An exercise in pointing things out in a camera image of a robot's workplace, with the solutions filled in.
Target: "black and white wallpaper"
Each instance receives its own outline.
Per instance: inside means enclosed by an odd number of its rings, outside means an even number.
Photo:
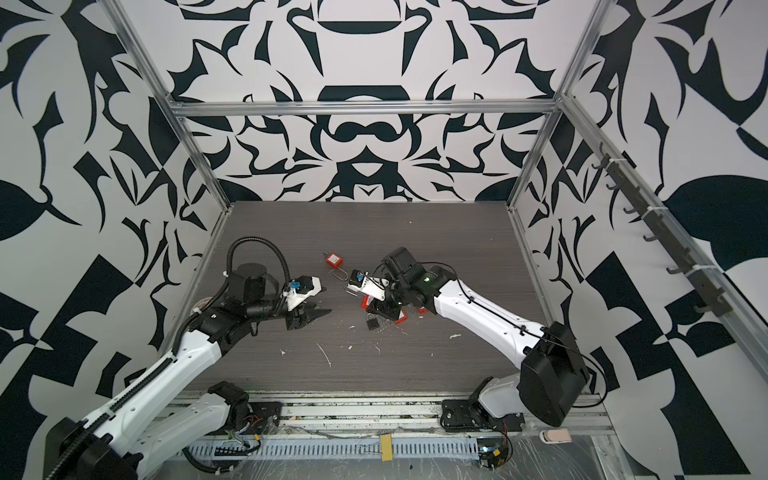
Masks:
[[[563,117],[517,204],[558,321],[638,478],[765,478],[768,385]]]
[[[2,3],[0,125],[0,465],[40,478],[153,362],[220,208],[94,0]]]
[[[130,0],[179,101],[554,95],[595,0]]]
[[[543,114],[188,120],[232,201],[506,200]]]
[[[768,2],[619,0],[575,97],[763,318]]]

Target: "red lock tag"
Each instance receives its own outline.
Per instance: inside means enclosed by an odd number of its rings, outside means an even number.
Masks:
[[[336,255],[335,253],[331,253],[326,258],[326,263],[328,263],[333,268],[339,268],[339,266],[341,266],[341,263],[343,261],[344,261],[344,259],[342,257],[339,257],[338,255]]]

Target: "aluminum frame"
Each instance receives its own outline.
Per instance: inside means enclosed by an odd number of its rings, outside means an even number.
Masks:
[[[120,43],[125,47],[125,51],[134,59],[137,70],[139,70],[144,83],[148,86],[154,100],[163,112],[163,116],[165,116],[168,124],[170,124],[171,130],[174,131],[179,141],[187,149],[187,153],[197,171],[200,172],[205,186],[214,196],[221,209],[227,209],[230,206],[227,195],[221,188],[219,180],[216,179],[214,171],[211,170],[205,156],[203,156],[197,143],[192,138],[192,134],[171,110],[170,102],[168,101],[168,91],[160,79],[160,75],[157,74],[157,68],[152,63],[144,44],[141,43],[141,39],[131,24],[131,20],[123,9],[120,0],[98,0],[98,2],[114,27],[115,34],[120,39]]]
[[[520,171],[520,175],[515,181],[515,184],[512,185],[512,191],[509,192],[509,198],[507,199],[508,207],[514,208],[514,205],[518,202],[518,199],[528,185],[528,182],[531,181],[531,175],[533,175],[534,170],[536,170],[536,166],[541,160],[541,155],[544,153],[544,149],[547,146],[549,139],[552,138],[554,129],[558,126],[561,116],[562,111],[559,109],[547,114],[543,125],[536,134],[536,139],[534,140],[531,150],[528,151],[528,155],[523,160],[523,168]]]
[[[568,62],[568,66],[565,69],[565,75],[560,82],[558,90],[554,94],[554,102],[556,105],[555,110],[548,115],[547,120],[541,126],[541,129],[536,135],[533,147],[528,152],[528,156],[523,162],[523,170],[512,187],[512,192],[507,199],[507,205],[510,209],[514,208],[514,205],[518,202],[522,191],[531,179],[533,170],[535,170],[538,162],[541,161],[541,154],[544,152],[547,142],[549,142],[555,127],[557,127],[560,121],[560,100],[567,94],[571,93],[576,81],[580,78],[581,72],[584,70],[584,66],[592,55],[594,46],[598,43],[600,38],[600,31],[603,28],[608,14],[611,12],[611,7],[616,4],[617,0],[597,0],[592,8],[589,22],[584,27],[584,31],[581,33],[581,37],[577,43],[577,47],[574,50],[574,54],[571,56],[571,60]]]
[[[528,245],[528,241],[525,239],[525,227],[520,218],[520,213],[516,209],[510,209],[509,220],[512,223],[512,230],[515,232],[515,238],[517,238],[518,245],[520,246],[520,253],[522,253],[525,266],[528,268],[528,274],[531,276],[533,290],[536,293],[538,302],[541,305],[541,310],[544,313],[545,324],[546,326],[550,326],[557,320],[552,312],[551,304],[547,297],[547,290],[544,288],[544,282],[541,281],[541,276],[538,274],[536,261],[533,259],[533,254],[531,253],[532,250]]]
[[[214,257],[214,250],[216,250],[216,245],[219,243],[219,240],[224,233],[224,224],[227,222],[227,219],[231,214],[231,207],[227,208],[226,210],[222,210],[219,214],[219,218],[216,220],[216,225],[214,225],[214,228],[210,232],[210,238],[208,239],[208,243],[205,246],[205,250],[203,250],[203,256],[200,258],[200,263],[197,264],[197,268],[194,271],[192,280],[187,287],[187,291],[184,293],[184,298],[181,300],[181,307],[179,312],[177,313],[176,318],[174,318],[173,325],[168,330],[169,333],[176,332],[179,328],[181,328],[181,323],[187,318],[187,312],[190,312],[192,310],[192,306],[194,306],[196,303],[195,293],[197,293],[197,288],[200,286],[200,282],[203,280],[203,276],[208,270],[210,260]],[[168,350],[170,350],[170,344],[173,341],[173,338],[174,336],[170,334],[167,334],[165,338],[163,338],[163,342],[160,344],[160,348],[157,349],[157,357],[155,358],[155,361],[165,356]]]
[[[548,113],[555,110],[550,98],[512,100],[380,100],[380,101],[274,101],[274,102],[172,102],[178,117],[236,115],[333,114],[452,114]]]
[[[442,431],[439,417],[444,399],[466,399],[470,392],[435,394],[421,392],[251,392],[250,402],[281,402],[280,427],[272,432],[280,438],[292,439],[327,436],[337,437],[372,435],[396,429],[405,429],[407,436],[453,436]],[[575,405],[592,405],[598,395],[580,395]],[[198,399],[192,392],[182,392],[161,411],[155,421],[181,412]],[[550,426],[522,409],[527,428],[522,435],[538,435]],[[613,423],[603,405],[572,409],[560,427],[572,435],[615,435]],[[462,435],[488,436],[488,432],[465,432]]]
[[[556,100],[564,94],[570,94],[574,84],[581,77],[581,72],[584,70],[589,56],[592,55],[595,45],[598,44],[603,24],[611,12],[611,7],[616,5],[616,2],[617,0],[597,0],[595,2],[589,22],[584,28],[581,38],[579,38],[573,57],[571,57],[571,63],[565,70],[563,81],[554,94]]]

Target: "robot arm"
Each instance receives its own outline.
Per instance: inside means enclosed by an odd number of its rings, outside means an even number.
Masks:
[[[243,241],[259,241],[275,251],[286,274],[282,289],[263,265],[231,268],[234,248]],[[267,284],[275,293],[266,293]],[[145,478],[200,436],[223,427],[241,430],[246,426],[248,395],[228,382],[211,387],[183,412],[147,427],[192,379],[246,335],[256,336],[260,322],[283,318],[292,330],[329,313],[308,301],[324,290],[316,276],[291,280],[282,254],[267,240],[237,240],[227,258],[227,281],[187,319],[171,351],[80,422],[63,419],[51,429],[45,440],[46,480]]]
[[[404,305],[426,307],[465,326],[520,369],[519,376],[481,385],[475,399],[478,419],[492,424],[492,419],[519,411],[522,402],[549,425],[562,424],[589,378],[569,328],[560,323],[545,327],[517,316],[477,294],[455,272],[439,265],[427,270],[404,247],[384,257],[382,264],[384,279],[357,270],[350,276],[350,290],[373,298],[369,313],[396,320]]]

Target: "red padlock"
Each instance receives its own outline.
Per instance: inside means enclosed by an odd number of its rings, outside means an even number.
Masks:
[[[395,320],[395,325],[397,325],[398,323],[403,323],[407,319],[408,319],[408,316],[406,315],[406,313],[403,312],[402,309],[400,309],[400,317],[397,320]]]
[[[333,268],[339,268],[343,261],[344,259],[336,255],[335,253],[326,254],[326,263],[328,263]]]

